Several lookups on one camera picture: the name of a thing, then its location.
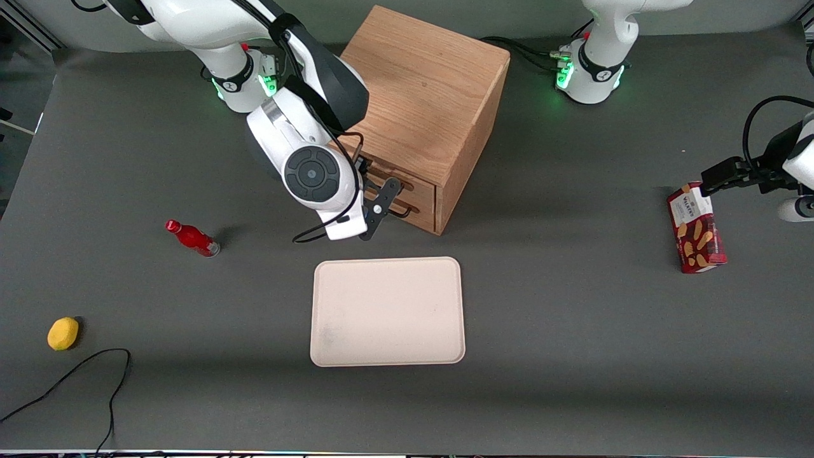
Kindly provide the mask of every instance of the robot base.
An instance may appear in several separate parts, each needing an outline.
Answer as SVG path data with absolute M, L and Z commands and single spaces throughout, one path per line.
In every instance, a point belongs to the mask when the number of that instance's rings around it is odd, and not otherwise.
M 584 39 L 580 38 L 571 44 L 560 46 L 561 53 L 576 55 Z M 593 80 L 591 73 L 582 66 L 579 59 L 569 59 L 565 67 L 557 74 L 555 86 L 557 89 L 568 94 L 576 102 L 594 105 L 604 102 L 614 89 L 619 87 L 619 81 L 624 72 L 624 66 L 614 75 L 608 72 L 607 79 L 602 82 Z

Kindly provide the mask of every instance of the gray table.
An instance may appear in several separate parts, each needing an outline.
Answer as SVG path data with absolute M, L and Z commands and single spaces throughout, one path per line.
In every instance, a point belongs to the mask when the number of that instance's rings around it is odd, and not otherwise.
M 682 275 L 664 201 L 739 154 L 756 102 L 811 97 L 804 51 L 795 26 L 644 37 L 597 107 L 516 59 L 444 236 L 393 220 L 369 243 L 307 246 L 289 240 L 316 214 L 256 166 L 192 54 L 60 54 L 0 223 L 2 410 L 126 346 L 120 448 L 811 456 L 814 226 L 775 217 L 789 194 L 721 193 L 731 263 Z M 803 115 L 765 111 L 756 151 Z M 184 250 L 168 218 L 219 235 L 222 254 Z M 314 267 L 416 253 L 461 263 L 463 361 L 315 367 Z M 65 315 L 87 334 L 55 353 Z M 0 426 L 0 447 L 95 447 L 122 363 Z

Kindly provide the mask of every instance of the drawer handle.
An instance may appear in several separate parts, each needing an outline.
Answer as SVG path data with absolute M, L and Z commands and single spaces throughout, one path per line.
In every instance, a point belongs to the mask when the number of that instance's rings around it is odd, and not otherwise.
M 412 212 L 413 212 L 413 207 L 410 207 L 410 206 L 407 207 L 407 211 L 405 211 L 404 213 L 398 213 L 394 209 L 390 209 L 390 214 L 395 216 L 396 218 L 399 218 L 399 219 L 407 218 L 409 216 L 409 214 L 411 214 Z
M 413 191 L 415 191 L 415 186 L 413 186 L 411 183 L 407 183 L 407 182 L 406 182 L 406 181 L 405 181 L 405 180 L 402 178 L 402 176 L 400 176 L 400 174 L 399 174 L 399 175 L 396 175 L 396 174 L 387 174 L 387 173 L 385 173 L 385 172 L 384 172 L 384 171 L 382 171 L 382 170 L 374 170 L 374 169 L 368 169 L 368 170 L 367 170 L 367 174 L 368 174 L 368 175 L 373 175 L 373 176 L 375 176 L 376 178 L 378 178 L 378 179 L 380 179 L 380 180 L 382 180 L 382 181 L 386 181 L 386 180 L 387 180 L 388 178 L 390 178 L 390 177 L 395 177 L 395 178 L 398 178 L 398 179 L 399 179 L 399 181 L 401 182 L 401 187 L 402 187 L 402 188 L 403 188 L 405 191 L 408 191 L 408 192 L 413 192 Z

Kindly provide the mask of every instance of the wooden box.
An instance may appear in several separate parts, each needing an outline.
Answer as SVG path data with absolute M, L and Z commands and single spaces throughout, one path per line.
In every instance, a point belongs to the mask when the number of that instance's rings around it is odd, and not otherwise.
M 370 90 L 352 129 L 365 136 L 370 178 L 405 183 L 392 208 L 441 235 L 492 133 L 509 52 L 376 6 L 342 59 Z

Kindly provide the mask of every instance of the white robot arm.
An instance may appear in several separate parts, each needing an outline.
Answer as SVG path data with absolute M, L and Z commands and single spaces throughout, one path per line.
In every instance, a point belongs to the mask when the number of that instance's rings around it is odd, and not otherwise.
M 639 38 L 633 17 L 645 11 L 670 11 L 693 0 L 583 0 L 591 11 L 594 26 L 586 41 L 577 37 L 560 46 L 565 56 L 556 87 L 579 103 L 600 103 L 619 86 L 624 59 Z
M 271 0 L 105 3 L 148 37 L 194 52 L 229 108 L 251 113 L 248 125 L 286 189 L 322 220 L 315 230 L 324 227 L 331 240 L 369 232 L 363 178 L 336 140 L 365 117 L 367 88 L 353 68 L 294 16 Z M 286 85 L 273 94 L 267 86 L 271 58 L 241 46 L 263 37 L 285 50 L 294 68 Z M 343 153 L 326 147 L 332 140 Z
M 744 157 L 730 157 L 701 173 L 701 193 L 710 196 L 732 187 L 758 185 L 761 194 L 777 189 L 796 191 L 799 197 L 784 201 L 777 214 L 789 222 L 814 222 L 814 112 L 769 141 L 762 156 L 748 152 L 751 121 L 761 107 L 785 100 L 814 108 L 814 103 L 788 96 L 775 96 L 759 103 L 746 121 Z

